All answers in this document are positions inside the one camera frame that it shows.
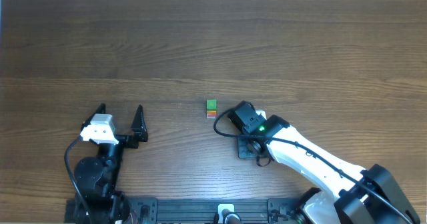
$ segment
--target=cable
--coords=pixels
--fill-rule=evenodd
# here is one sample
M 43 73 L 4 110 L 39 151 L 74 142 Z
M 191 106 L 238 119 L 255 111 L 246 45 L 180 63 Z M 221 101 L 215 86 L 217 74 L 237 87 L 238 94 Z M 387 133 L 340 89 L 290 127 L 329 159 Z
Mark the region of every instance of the cable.
M 289 141 L 289 140 L 285 140 L 285 139 L 280 139 L 280 138 L 275 138 L 275 137 L 264 137 L 264 136 L 260 136 L 260 135 L 243 135 L 243 134 L 239 134 L 239 135 L 234 135 L 234 134 L 228 134 L 228 133 L 223 133 L 221 131 L 218 131 L 216 125 L 218 124 L 218 121 L 227 113 L 234 111 L 234 108 L 230 108 L 227 111 L 224 111 L 223 113 L 221 113 L 217 119 L 215 120 L 215 122 L 213 122 L 213 130 L 223 136 L 223 137 L 233 137 L 233 138 L 244 138 L 244 139 L 265 139 L 265 140 L 271 140 L 271 141 L 280 141 L 282 143 L 287 143 L 290 145 L 294 145 L 296 147 L 302 148 L 305 151 L 307 151 L 307 153 L 311 154 L 313 158 L 318 158 L 320 161 L 322 161 L 323 163 L 325 163 L 328 167 L 330 167 L 332 170 L 336 171 L 338 174 L 340 174 L 341 178 L 345 177 L 346 179 L 350 180 L 351 182 L 353 182 L 354 184 L 356 184 L 358 187 L 362 188 L 363 190 L 365 190 L 368 194 L 374 196 L 375 198 L 379 199 L 381 202 L 383 202 L 383 204 L 385 204 L 387 207 L 389 207 L 393 212 L 395 212 L 395 214 L 397 214 L 399 217 L 401 217 L 407 224 L 412 224 L 411 220 L 409 220 L 405 214 L 403 214 L 401 211 L 399 211 L 397 208 L 395 208 L 391 203 L 389 203 L 385 198 L 383 198 L 381 195 L 379 195 L 378 193 L 376 193 L 375 191 L 369 189 L 365 184 L 361 183 L 358 180 L 355 180 L 353 177 L 349 176 L 348 174 L 346 174 L 345 172 L 343 172 L 341 169 L 337 168 L 336 166 L 334 166 L 333 164 L 331 164 L 329 161 L 327 161 L 326 159 L 324 159 L 322 156 L 318 155 L 316 152 L 312 151 L 310 148 L 299 144 L 296 141 Z
M 71 168 L 69 167 L 69 162 L 68 162 L 68 153 L 69 151 L 74 147 L 74 145 L 76 143 L 78 143 L 81 140 L 81 137 L 79 135 L 78 138 L 76 138 L 67 148 L 67 150 L 65 151 L 64 154 L 64 162 L 65 162 L 65 167 L 67 168 L 67 172 L 69 175 L 69 178 L 71 179 L 71 182 L 73 183 L 73 186 L 75 188 L 75 192 L 77 193 L 77 195 L 80 198 L 81 203 L 83 204 L 83 206 L 85 207 L 85 210 L 87 211 L 87 216 L 89 217 L 89 221 L 91 224 L 95 224 L 95 222 L 93 221 L 93 216 L 91 213 L 91 210 L 89 208 L 89 205 L 87 204 L 86 200 L 83 198 L 83 196 L 80 193 L 79 187 L 77 186 L 77 181 L 74 178 L 73 172 L 71 171 Z

